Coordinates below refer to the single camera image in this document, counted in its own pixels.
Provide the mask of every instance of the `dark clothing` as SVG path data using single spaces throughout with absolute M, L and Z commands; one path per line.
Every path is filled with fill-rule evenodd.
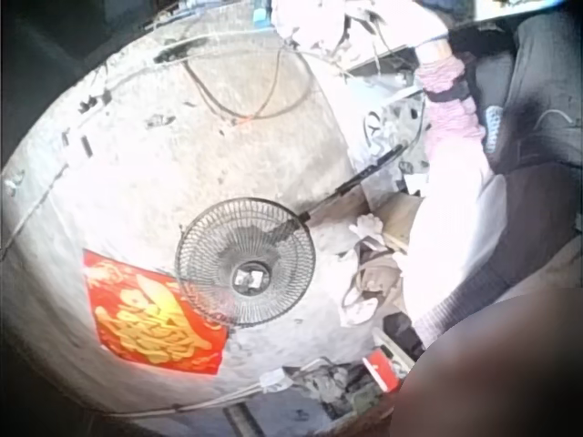
M 564 12 L 545 13 L 524 21 L 516 40 L 514 73 L 496 150 L 489 156 L 492 169 L 506 175 L 507 226 L 488 262 L 415 322 L 425 346 L 544 267 L 576 236 L 582 162 L 580 25 Z M 488 83 L 482 88 L 485 96 L 487 89 Z

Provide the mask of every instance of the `pink sleeve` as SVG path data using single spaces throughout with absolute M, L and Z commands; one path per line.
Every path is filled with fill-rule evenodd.
M 417 69 L 417 76 L 428 91 L 440 93 L 448 90 L 454 80 L 465 71 L 464 63 L 454 56 L 442 61 L 422 65 Z M 476 103 L 472 97 L 464 101 L 454 100 L 445 103 L 427 103 L 431 129 L 427 132 L 426 152 L 431 160 L 435 148 L 445 140 L 461 138 L 472 139 L 472 143 L 481 145 L 486 130 L 480 126 L 476 115 Z

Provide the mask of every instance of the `dark blurred object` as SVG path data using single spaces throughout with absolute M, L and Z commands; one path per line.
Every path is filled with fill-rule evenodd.
M 85 114 L 89 109 L 94 107 L 97 104 L 97 99 L 93 96 L 89 96 L 87 102 L 81 102 L 79 104 L 79 113 Z
M 423 343 L 417 337 L 411 320 L 402 312 L 386 316 L 383 319 L 383 331 L 414 361 L 423 354 Z
M 201 37 L 195 39 L 194 41 L 185 41 L 183 44 L 176 46 L 175 43 L 177 42 L 178 41 L 175 41 L 174 39 L 165 41 L 165 44 L 169 45 L 170 48 L 165 48 L 164 50 L 160 51 L 154 57 L 154 62 L 156 64 L 164 64 L 167 62 L 186 60 L 189 57 L 190 49 L 204 46 L 209 42 L 209 39 Z
M 2 3 L 2 166 L 48 106 L 143 32 L 154 2 Z
M 213 7 L 232 5 L 240 0 L 180 0 L 158 10 L 154 18 L 144 25 L 146 30 L 174 23 L 182 18 L 202 15 Z
M 177 5 L 179 2 L 176 0 L 155 0 L 154 7 L 156 12 L 162 11 L 164 9 L 169 9 L 171 6 Z
M 72 393 L 57 388 L 58 380 L 36 367 L 39 361 L 7 331 L 0 337 L 3 426 L 18 435 L 45 437 L 161 437 L 105 414 L 95 412 Z
M 237 403 L 223 409 L 225 417 L 237 436 L 265 437 L 265 433 L 257 423 L 245 402 Z
M 581 291 L 541 290 L 454 326 L 404 381 L 391 437 L 581 435 Z

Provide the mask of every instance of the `fan motor hub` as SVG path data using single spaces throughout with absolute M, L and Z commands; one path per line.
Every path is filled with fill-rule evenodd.
M 239 294 L 253 297 L 262 294 L 270 283 L 270 268 L 259 261 L 248 261 L 235 269 L 231 285 Z

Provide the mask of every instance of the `electrical wire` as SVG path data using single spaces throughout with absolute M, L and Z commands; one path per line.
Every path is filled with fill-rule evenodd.
M 39 209 L 41 207 L 41 205 L 43 203 L 45 203 L 46 199 L 48 198 L 48 195 L 50 194 L 50 192 L 53 190 L 53 187 L 55 186 L 56 182 L 61 179 L 63 177 L 63 175 L 65 174 L 65 171 L 69 168 L 68 164 L 65 164 L 59 171 L 58 173 L 56 173 L 56 175 L 53 177 L 53 180 L 51 180 L 50 184 L 48 185 L 48 187 L 46 188 L 45 192 L 43 193 L 43 195 L 40 197 L 39 200 L 37 200 L 33 206 L 31 208 L 28 209 L 28 211 L 26 212 L 25 216 L 21 218 L 21 220 L 18 222 L 18 224 L 15 227 L 15 230 L 12 232 L 12 235 L 10 236 L 10 238 L 8 239 L 8 241 L 6 242 L 5 246 L 2 248 L 2 250 L 0 251 L 0 262 L 3 262 L 4 259 L 6 258 L 6 254 L 8 253 L 8 250 L 10 249 L 10 247 L 14 244 L 16 238 L 20 235 L 20 233 L 23 231 L 25 224 L 28 222 L 28 220 L 32 217 L 32 215 L 35 213 L 35 211 L 37 209 Z
M 574 125 L 575 122 L 573 121 L 573 119 L 571 117 L 569 117 L 567 114 L 565 114 L 563 111 L 559 110 L 559 109 L 547 109 L 545 112 L 543 112 L 540 117 L 537 120 L 537 123 L 535 124 L 535 126 L 533 127 L 533 131 L 536 131 L 539 127 L 540 124 L 542 123 L 543 119 L 549 115 L 549 114 L 557 114 L 562 116 L 565 121 L 567 121 L 570 125 Z
M 261 116 L 261 113 L 267 107 L 267 105 L 269 105 L 269 103 L 270 103 L 270 101 L 271 101 L 271 99 L 273 97 L 273 94 L 275 93 L 275 89 L 276 89 L 277 84 L 278 84 L 278 78 L 279 78 L 279 73 L 280 73 L 281 53 L 282 53 L 282 51 L 283 51 L 283 47 L 281 47 L 277 51 L 277 56 L 276 56 L 276 60 L 275 60 L 275 71 L 274 71 L 274 74 L 273 74 L 273 80 L 271 81 L 270 90 L 269 90 L 267 96 L 265 97 L 265 99 L 263 100 L 263 102 L 261 103 L 261 105 L 252 114 L 248 114 L 248 115 L 247 114 L 241 114 L 239 112 L 233 111 L 232 109 L 229 109 L 228 107 L 226 107 L 225 105 L 223 105 L 214 95 L 212 95 L 212 93 L 207 88 L 207 86 L 194 73 L 194 71 L 192 70 L 192 68 L 188 64 L 188 62 L 183 61 L 182 62 L 182 65 L 184 66 L 184 68 L 185 68 L 186 72 L 188 73 L 189 77 L 196 84 L 197 89 L 200 92 L 200 96 L 202 98 L 202 101 L 209 108 L 210 112 L 212 112 L 213 114 L 217 115 L 218 117 L 223 118 L 220 115 L 220 113 L 217 110 L 215 110 L 215 108 L 210 104 L 210 102 L 212 102 L 212 104 L 214 104 L 215 107 L 217 107 L 219 110 L 225 112 L 229 116 L 232 116 L 232 117 L 235 117 L 235 118 L 238 118 L 239 119 L 239 121 L 233 122 L 233 125 L 241 125 L 243 123 L 247 123 L 247 122 L 252 121 L 252 120 L 255 120 L 255 119 L 263 119 L 263 118 L 268 118 L 269 117 L 269 116 L 262 117 Z
M 180 46 L 185 46 L 188 43 L 193 43 L 193 42 L 198 41 L 198 40 L 204 40 L 204 39 L 210 39 L 210 38 L 220 38 L 220 37 L 224 37 L 224 36 L 258 35 L 258 34 L 263 34 L 263 33 L 268 33 L 268 32 L 274 32 L 274 31 L 273 31 L 273 29 L 270 29 L 270 28 L 264 28 L 264 29 L 248 29 L 248 30 L 240 30 L 240 31 L 218 32 L 218 33 L 213 33 L 213 34 L 192 36 L 192 37 L 177 41 L 176 43 L 165 45 L 162 50 L 169 51 L 169 50 L 172 50 L 174 48 L 177 48 Z M 380 33 L 380 31 L 379 31 L 379 36 L 381 37 L 383 44 L 388 48 L 386 41 L 384 41 L 383 34 Z M 305 50 L 297 50 L 297 49 L 291 48 L 289 46 L 283 46 L 280 48 L 260 47 L 256 50 L 256 52 L 275 51 L 275 50 L 277 50 L 277 51 L 284 50 L 287 52 L 291 52 L 291 53 L 295 53 L 295 54 L 318 59 L 318 60 L 336 68 L 344 77 L 349 77 L 351 79 L 356 78 L 353 74 L 348 72 L 345 68 L 341 67 L 338 64 L 338 62 L 334 61 L 333 59 L 330 59 L 327 56 L 322 56 L 322 55 L 319 55 L 319 54 L 316 54 L 313 52 L 309 52 L 309 51 L 305 51 Z M 395 53 L 396 51 L 398 51 L 398 50 L 391 50 L 386 54 L 386 56 L 394 56 L 394 57 L 398 58 L 399 60 L 401 60 L 403 63 L 410 66 L 411 63 L 406 61 L 405 59 L 403 59 L 399 55 L 397 55 Z M 169 66 L 174 66 L 177 64 L 183 65 L 186 61 L 189 61 L 190 59 L 204 58 L 205 56 L 208 56 L 208 54 L 192 54 L 192 55 L 187 55 L 187 56 L 184 56 L 180 59 L 174 59 L 174 60 L 168 61 L 168 62 L 163 62 L 163 63 L 158 63 L 158 64 L 154 63 L 153 59 L 158 57 L 159 54 L 160 54 L 160 49 L 157 49 L 156 51 L 154 51 L 154 50 L 148 51 L 148 53 L 145 56 L 141 57 L 139 59 L 139 61 L 137 61 L 135 63 L 135 65 L 141 63 L 140 67 L 129 68 L 128 70 L 131 70 L 131 71 L 126 71 L 126 72 L 123 72 L 122 74 L 118 75 L 116 78 L 113 79 L 115 84 L 110 86 L 109 89 L 110 90 L 115 89 L 116 87 L 120 86 L 122 83 L 124 83 L 129 78 L 131 78 L 133 76 L 137 76 L 137 75 L 143 73 L 145 70 L 169 67 Z M 380 71 L 380 62 L 377 62 L 377 69 Z M 388 86 L 386 84 L 384 84 L 382 81 L 378 81 L 375 79 L 372 79 L 372 80 L 376 85 L 381 86 L 383 88 L 388 88 Z M 231 114 L 231 115 L 234 117 L 243 116 L 241 114 L 238 114 L 238 115 Z
M 292 377 L 294 378 L 296 375 L 305 375 L 311 372 L 311 368 L 313 368 L 316 364 L 325 363 L 332 367 L 338 367 L 337 364 L 334 364 L 326 357 L 319 357 L 314 361 L 306 364 L 305 366 L 301 367 L 297 372 L 295 372 Z M 124 419 L 143 419 L 148 417 L 157 417 L 157 416 L 165 416 L 171 414 L 177 414 L 181 412 L 192 412 L 195 410 L 200 410 L 203 408 L 213 408 L 213 407 L 221 407 L 224 406 L 226 403 L 230 402 L 239 402 L 249 398 L 254 394 L 263 393 L 263 388 L 259 383 L 252 384 L 245 389 L 241 389 L 239 391 L 235 391 L 234 393 L 221 396 L 213 401 L 206 401 L 191 405 L 185 406 L 178 406 L 176 408 L 165 408 L 165 409 L 158 409 L 158 410 L 149 410 L 144 412 L 111 412 L 107 413 L 109 417 L 116 417 L 116 418 L 124 418 Z
M 251 52 L 248 53 L 259 53 L 259 52 L 273 52 L 273 51 L 279 51 L 279 50 L 283 50 L 295 55 L 302 55 L 302 56 L 307 56 L 307 57 L 312 57 L 314 59 L 317 59 L 329 66 L 333 66 L 336 70 L 338 70 L 338 72 L 344 77 L 344 79 L 346 77 L 350 78 L 350 79 L 354 79 L 354 80 L 358 80 L 359 77 L 353 75 L 352 73 L 350 73 L 348 70 L 346 70 L 345 68 L 343 68 L 342 66 L 340 66 L 340 64 L 338 64 L 338 62 L 334 61 L 333 59 L 330 59 L 327 56 L 322 56 L 319 55 L 317 53 L 313 53 L 313 52 L 308 52 L 305 50 L 297 50 L 295 48 L 291 48 L 289 46 L 283 46 L 280 48 L 268 48 L 268 47 L 258 47 L 255 50 L 252 50 Z M 190 59 L 204 59 L 207 56 L 210 56 L 211 54 L 192 54 L 192 55 L 188 55 L 188 56 L 184 56 L 180 59 L 176 59 L 176 60 L 172 60 L 169 62 L 166 62 L 164 64 L 158 64 L 156 66 L 159 67 L 163 67 L 163 66 L 173 66 L 176 64 L 183 64 L 185 61 L 188 61 Z M 220 56 L 220 53 L 214 53 L 213 55 L 215 56 Z M 371 76 L 370 78 L 367 78 L 367 80 L 370 80 L 371 82 L 373 82 L 376 86 L 380 86 L 382 88 L 394 91 L 394 88 L 391 86 L 386 85 L 383 81 L 379 80 L 377 76 Z
M 378 20 L 377 19 L 373 19 L 373 20 L 371 20 L 371 23 L 373 23 L 374 30 L 376 30 L 376 33 L 381 38 L 381 42 L 383 43 L 384 47 L 387 49 L 387 53 L 385 54 L 385 56 L 393 56 L 393 57 L 396 57 L 401 62 L 403 62 L 405 65 L 409 66 L 409 68 L 414 69 L 414 66 L 409 61 L 407 61 L 403 57 L 397 55 L 397 53 L 396 53 L 396 52 L 399 52 L 399 51 L 403 50 L 406 47 L 405 46 L 401 46 L 401 47 L 398 47 L 396 49 L 391 49 L 389 47 L 389 45 L 386 44 L 386 40 L 384 39 L 383 32 L 381 31 L 381 27 L 379 25 Z

